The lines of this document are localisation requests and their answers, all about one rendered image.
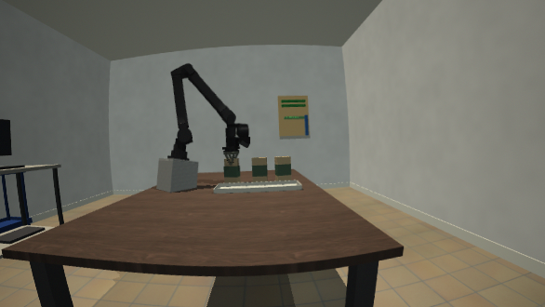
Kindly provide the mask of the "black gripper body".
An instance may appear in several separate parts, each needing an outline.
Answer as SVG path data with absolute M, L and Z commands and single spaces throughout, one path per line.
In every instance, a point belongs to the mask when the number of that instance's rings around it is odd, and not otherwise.
M 229 138 L 231 138 L 231 137 L 226 137 L 226 147 L 222 147 L 222 150 L 225 150 L 223 152 L 239 152 L 238 149 L 240 149 L 240 146 L 238 146 L 238 147 L 229 147 Z

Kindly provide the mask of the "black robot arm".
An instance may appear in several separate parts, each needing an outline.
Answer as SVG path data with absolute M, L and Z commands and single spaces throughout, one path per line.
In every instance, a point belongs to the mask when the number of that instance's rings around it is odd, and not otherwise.
M 186 112 L 184 91 L 183 91 L 183 78 L 189 78 L 189 81 L 200 91 L 200 93 L 208 100 L 212 107 L 217 111 L 222 120 L 227 124 L 226 137 L 229 138 L 229 147 L 237 147 L 239 144 L 248 148 L 250 145 L 249 128 L 248 124 L 235 124 L 235 114 L 230 110 L 212 91 L 212 89 L 206 84 L 206 82 L 200 77 L 198 72 L 192 67 L 191 64 L 186 63 L 179 68 L 171 72 L 174 98 L 176 105 L 176 113 L 178 118 L 179 131 L 177 139 L 174 144 L 174 149 L 171 151 L 171 155 L 167 158 L 174 158 L 180 160 L 190 160 L 187 158 L 186 142 L 193 142 L 193 135 L 190 129 L 188 129 L 188 118 Z M 182 77 L 181 77 L 182 76 Z M 233 125 L 228 127 L 228 125 Z M 236 130 L 237 136 L 236 137 Z M 180 140 L 180 141 L 179 141 Z M 184 144 L 184 145 L 183 145 Z M 185 152 L 184 152 L 185 151 Z

